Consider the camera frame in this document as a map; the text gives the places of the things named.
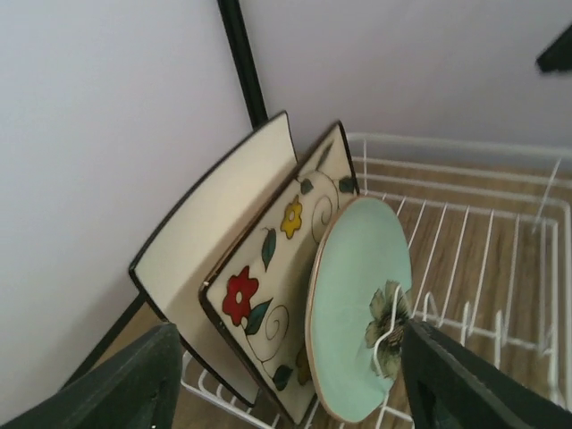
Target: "plate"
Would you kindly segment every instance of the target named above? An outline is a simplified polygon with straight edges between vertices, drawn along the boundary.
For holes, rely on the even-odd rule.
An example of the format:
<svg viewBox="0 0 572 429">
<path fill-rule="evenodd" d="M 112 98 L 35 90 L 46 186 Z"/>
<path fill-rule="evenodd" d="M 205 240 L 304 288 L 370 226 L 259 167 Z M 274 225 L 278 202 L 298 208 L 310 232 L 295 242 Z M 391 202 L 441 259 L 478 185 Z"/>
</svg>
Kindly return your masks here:
<svg viewBox="0 0 572 429">
<path fill-rule="evenodd" d="M 189 144 L 207 141 L 193 139 Z M 197 300 L 203 280 L 252 216 L 297 166 L 288 115 L 277 114 L 214 164 L 163 219 L 130 265 L 130 277 L 185 348 L 253 406 L 259 388 Z"/>
<path fill-rule="evenodd" d="M 378 198 L 358 197 L 333 218 L 317 250 L 306 310 L 306 344 L 318 398 L 334 418 L 356 423 L 380 406 L 400 367 L 411 264 L 398 217 Z M 374 344 L 395 328 L 378 350 Z"/>
<path fill-rule="evenodd" d="M 216 329 L 294 424 L 315 397 L 304 339 L 315 253 L 328 223 L 357 193 L 345 132 L 336 122 L 275 189 L 199 292 Z"/>
</svg>

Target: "yellow flower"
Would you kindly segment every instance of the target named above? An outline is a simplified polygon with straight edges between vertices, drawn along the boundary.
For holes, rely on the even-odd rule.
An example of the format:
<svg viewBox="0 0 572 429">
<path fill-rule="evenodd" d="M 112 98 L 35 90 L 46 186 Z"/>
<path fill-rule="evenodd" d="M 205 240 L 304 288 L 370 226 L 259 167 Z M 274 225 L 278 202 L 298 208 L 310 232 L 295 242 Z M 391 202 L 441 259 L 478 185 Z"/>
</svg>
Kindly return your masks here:
<svg viewBox="0 0 572 429">
<path fill-rule="evenodd" d="M 298 383 L 301 386 L 306 384 L 312 379 L 312 373 L 310 373 L 310 364 L 307 361 L 306 346 L 302 344 L 302 348 L 296 356 L 296 367 L 298 368 Z"/>
<path fill-rule="evenodd" d="M 298 202 L 298 195 L 284 209 L 284 218 L 280 231 L 286 233 L 288 240 L 294 237 L 294 232 L 302 227 L 302 205 Z"/>
</svg>

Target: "red flower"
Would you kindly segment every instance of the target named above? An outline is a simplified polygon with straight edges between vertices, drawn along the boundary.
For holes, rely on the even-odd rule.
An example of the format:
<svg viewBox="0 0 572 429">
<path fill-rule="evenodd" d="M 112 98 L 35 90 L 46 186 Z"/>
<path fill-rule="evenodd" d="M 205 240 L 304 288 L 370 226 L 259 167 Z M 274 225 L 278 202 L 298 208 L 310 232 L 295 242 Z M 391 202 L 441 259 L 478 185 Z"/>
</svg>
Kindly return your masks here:
<svg viewBox="0 0 572 429">
<path fill-rule="evenodd" d="M 250 299 L 257 293 L 258 280 L 249 279 L 247 265 L 239 275 L 233 275 L 226 285 L 226 297 L 223 300 L 223 312 L 229 315 L 235 326 L 240 325 L 242 317 L 250 315 Z"/>
</svg>

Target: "white wall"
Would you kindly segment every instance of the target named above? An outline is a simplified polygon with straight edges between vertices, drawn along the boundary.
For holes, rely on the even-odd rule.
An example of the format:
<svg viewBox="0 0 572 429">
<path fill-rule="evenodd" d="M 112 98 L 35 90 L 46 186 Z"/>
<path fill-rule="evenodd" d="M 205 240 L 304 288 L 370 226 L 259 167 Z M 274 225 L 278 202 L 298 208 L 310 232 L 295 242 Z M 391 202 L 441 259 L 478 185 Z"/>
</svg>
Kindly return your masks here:
<svg viewBox="0 0 572 429">
<path fill-rule="evenodd" d="M 249 132 L 216 2 L 0 2 L 0 422 L 136 296 L 128 263 Z"/>
<path fill-rule="evenodd" d="M 269 114 L 346 130 L 572 145 L 572 77 L 534 61 L 569 0 L 241 2 Z"/>
</svg>

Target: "floral plate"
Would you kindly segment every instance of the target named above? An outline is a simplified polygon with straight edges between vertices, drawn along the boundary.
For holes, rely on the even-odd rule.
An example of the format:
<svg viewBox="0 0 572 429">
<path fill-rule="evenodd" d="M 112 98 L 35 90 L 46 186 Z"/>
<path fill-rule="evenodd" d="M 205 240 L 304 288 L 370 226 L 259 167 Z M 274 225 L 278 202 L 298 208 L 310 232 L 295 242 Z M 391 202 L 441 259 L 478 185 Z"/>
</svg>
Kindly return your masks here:
<svg viewBox="0 0 572 429">
<path fill-rule="evenodd" d="M 295 424 L 315 397 L 304 342 L 312 264 L 328 222 L 357 193 L 336 122 L 275 189 L 199 293 L 214 326 Z"/>
<path fill-rule="evenodd" d="M 362 421 L 395 382 L 410 290 L 408 244 L 399 219 L 381 199 L 353 199 L 320 243 L 306 309 L 316 393 L 338 420 Z M 380 339 L 377 365 L 374 346 Z"/>
</svg>

